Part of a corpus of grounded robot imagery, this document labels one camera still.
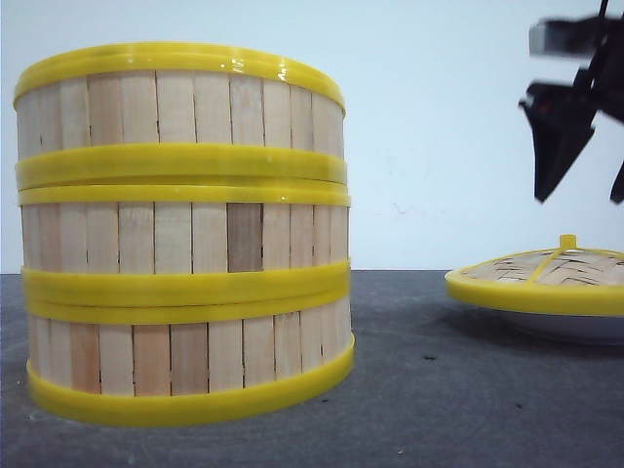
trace bamboo steamer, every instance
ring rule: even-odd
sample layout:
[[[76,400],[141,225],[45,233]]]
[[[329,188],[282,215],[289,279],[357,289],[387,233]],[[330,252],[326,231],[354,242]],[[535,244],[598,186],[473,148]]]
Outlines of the bamboo steamer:
[[[449,272],[449,294],[501,311],[521,332],[587,344],[624,344],[624,253],[556,249],[515,253]]]
[[[327,76],[237,48],[103,46],[25,70],[15,108],[41,406],[192,424],[349,372],[343,102]]]

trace white wall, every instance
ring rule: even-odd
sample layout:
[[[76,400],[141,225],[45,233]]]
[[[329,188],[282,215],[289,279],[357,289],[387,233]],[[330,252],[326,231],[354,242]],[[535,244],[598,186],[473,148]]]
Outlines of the white wall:
[[[574,61],[529,58],[528,28],[583,16],[590,0],[132,1],[2,3],[2,271],[21,262],[11,107],[20,72],[72,49],[179,40],[282,54],[328,73],[347,100],[355,268],[452,268],[553,246],[624,250],[608,201],[624,127],[597,133],[545,205],[533,200],[532,142],[517,101],[537,77],[570,81]],[[624,7],[611,1],[615,14]]]

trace yellow plastic rim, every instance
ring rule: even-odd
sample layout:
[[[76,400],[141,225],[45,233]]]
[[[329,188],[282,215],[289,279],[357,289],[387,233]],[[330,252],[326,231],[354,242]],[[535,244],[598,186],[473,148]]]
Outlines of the yellow plastic rim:
[[[183,305],[163,307],[97,307],[54,304],[36,299],[25,302],[28,313],[44,319],[100,325],[175,325],[254,319],[287,314],[331,304],[349,294],[340,285],[308,295],[241,304]]]
[[[26,68],[15,102],[41,86],[79,76],[130,70],[197,70],[257,76],[300,86],[336,102],[344,98],[334,81],[289,58],[237,47],[176,42],[143,42],[92,47],[60,54]]]
[[[624,286],[556,286],[535,283],[548,263],[568,250],[587,251],[597,254],[613,254],[624,258],[622,253],[579,249],[573,235],[561,236],[557,249],[534,251],[552,253],[535,269],[524,283],[498,283],[470,278],[465,273],[478,265],[451,271],[445,276],[451,297],[490,309],[525,312],[529,314],[573,315],[595,317],[624,316]],[[529,253],[516,253],[497,259]]]
[[[22,268],[28,310],[92,324],[183,324],[316,307],[349,292],[349,262],[202,274],[79,274]]]
[[[31,188],[18,195],[20,205],[83,202],[286,203],[348,207],[344,185],[315,180],[232,180],[234,185],[84,185]]]
[[[290,178],[346,184],[346,164],[290,148],[206,143],[131,143],[44,153],[16,164],[18,189],[58,185],[199,184],[218,177]]]
[[[238,419],[309,400],[342,381],[353,368],[355,338],[332,361],[300,375],[240,390],[172,397],[96,395],[44,380],[26,364],[32,399],[69,419],[114,426],[182,426]]]

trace dark gray countertop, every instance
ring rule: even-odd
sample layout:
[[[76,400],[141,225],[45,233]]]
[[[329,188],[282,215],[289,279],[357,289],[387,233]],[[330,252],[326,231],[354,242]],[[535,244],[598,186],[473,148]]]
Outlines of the dark gray countertop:
[[[356,368],[246,420],[99,427],[36,408],[20,277],[2,276],[2,466],[621,467],[624,347],[523,336],[446,297],[442,272],[354,273]]]

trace wooden slat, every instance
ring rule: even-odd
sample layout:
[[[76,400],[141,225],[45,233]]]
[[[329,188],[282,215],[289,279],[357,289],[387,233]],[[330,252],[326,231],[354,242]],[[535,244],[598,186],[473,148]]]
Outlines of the wooden slat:
[[[119,208],[119,266],[126,274],[149,274],[154,272],[154,204],[124,203]],[[123,375],[111,391],[122,394],[141,395],[143,387],[149,388],[152,367],[149,338],[151,326],[115,326],[110,329],[111,339],[120,341],[123,348]],[[169,367],[169,352],[166,354]],[[133,366],[136,388],[133,385]]]
[[[20,97],[18,112],[18,153],[26,159],[41,152],[41,132],[39,129],[39,90],[33,90]],[[21,208],[21,232],[24,265],[29,268],[41,267],[41,244],[39,242],[39,211],[37,205]],[[28,343],[30,365],[37,373],[39,368],[39,322],[45,321],[28,315]]]
[[[39,205],[38,214],[38,240],[41,250],[40,268],[46,271],[60,271],[59,205]],[[67,336],[61,334],[57,339],[57,344],[66,338]],[[65,348],[62,346],[56,346],[55,349],[52,348],[50,320],[38,319],[37,341],[39,350],[39,371],[41,372],[41,376],[54,382],[58,382],[59,365],[53,369],[53,363],[65,358],[62,354],[62,351]]]
[[[227,271],[227,212],[222,203],[193,204],[193,272]]]
[[[264,205],[262,220],[263,267],[265,270],[291,266],[291,207]],[[275,374],[278,379],[301,373],[299,312],[274,318]]]
[[[63,149],[89,146],[89,90],[82,76],[60,82]]]
[[[262,268],[261,208],[260,204],[227,204],[228,271],[258,271]],[[251,386],[267,381],[273,375],[273,321],[266,317],[248,319],[244,321],[244,327],[244,382]],[[269,340],[270,355],[267,350]]]
[[[60,125],[59,84],[46,86],[40,90],[39,127],[41,131],[41,151],[57,151],[62,146]],[[42,264],[47,271],[60,271],[60,224],[59,204],[45,204],[39,207],[39,226]],[[57,321],[40,322],[39,352],[42,376],[47,374],[54,383],[70,385],[71,360],[69,354],[69,324]]]
[[[195,72],[194,104],[197,141],[231,143],[229,76]]]
[[[331,245],[331,210],[329,206],[314,207],[314,264],[330,263]],[[335,304],[319,307],[321,315],[321,334],[323,342],[323,359],[331,360],[338,352],[338,330]]]
[[[91,144],[87,78],[60,84],[63,149]],[[85,273],[87,267],[87,208],[82,203],[60,205],[60,244],[63,271]],[[98,326],[70,324],[71,387],[99,393]]]
[[[264,144],[291,147],[291,87],[272,80],[263,82]],[[291,266],[291,208],[265,204],[262,219],[265,270]],[[299,312],[274,317],[275,375],[278,379],[301,373]]]
[[[120,76],[120,94],[124,142],[157,142],[159,138],[155,72],[124,73]],[[120,272],[125,274],[154,272],[153,203],[119,204],[119,268]],[[149,349],[143,351],[143,342],[150,335],[143,331],[144,326],[115,326],[109,329],[109,339],[117,340],[123,350],[120,359],[123,361],[121,366],[125,377],[117,380],[115,388],[109,389],[111,393],[142,394],[145,368],[150,369],[152,366]],[[133,384],[133,372],[136,385]]]
[[[279,81],[264,80],[264,145],[291,147],[291,87]]]
[[[230,103],[232,142],[263,145],[262,80],[251,76],[231,76]],[[261,210],[260,204],[228,205],[229,271],[262,269]],[[275,378],[273,318],[244,320],[243,338],[245,386],[273,380]]]
[[[37,319],[38,317],[28,314],[28,356],[31,368],[39,371],[39,341],[37,340]]]
[[[92,145],[122,143],[123,117],[119,75],[91,75],[88,78],[88,89]],[[90,273],[119,272],[118,229],[118,204],[87,204],[87,254]],[[132,394],[132,342],[129,340],[128,328],[102,325],[97,329],[101,392]]]
[[[312,266],[314,215],[312,205],[291,206],[291,268]],[[300,311],[301,369],[310,371],[322,364],[321,314],[315,307]]]
[[[291,146],[314,149],[312,95],[302,88],[291,87]],[[291,267],[313,264],[314,211],[311,205],[291,208]],[[300,311],[301,365],[310,371],[322,364],[322,307]]]
[[[57,151],[62,147],[59,84],[46,86],[40,93],[41,150],[44,153]]]
[[[327,97],[312,95],[314,150],[344,158],[342,109]],[[331,261],[348,256],[348,209],[331,208]],[[328,304],[323,312],[324,359],[335,357],[351,340],[349,296]]]
[[[346,207],[331,207],[330,262],[332,263],[343,261],[348,257],[348,222],[349,215]],[[349,297],[343,297],[337,301],[334,309],[339,352],[351,340],[351,307]]]
[[[291,131],[293,148],[314,148],[312,94],[298,86],[291,87]]]
[[[161,141],[195,142],[192,72],[159,71]],[[191,273],[191,204],[156,204],[156,273]],[[206,324],[171,325],[172,394],[208,390]]]
[[[190,204],[157,203],[154,217],[156,273],[190,273]],[[208,370],[203,359],[206,347],[205,325],[171,326],[171,390],[173,395],[206,392]],[[153,370],[154,380],[163,381],[159,388],[162,387],[164,391],[164,380],[170,378],[169,362],[160,363],[157,368],[154,366]]]
[[[229,76],[195,73],[198,142],[231,143]],[[227,271],[227,210],[224,203],[193,204],[193,272]],[[243,386],[241,321],[208,327],[209,391]]]
[[[32,90],[18,99],[18,153],[20,159],[41,153],[41,90]]]

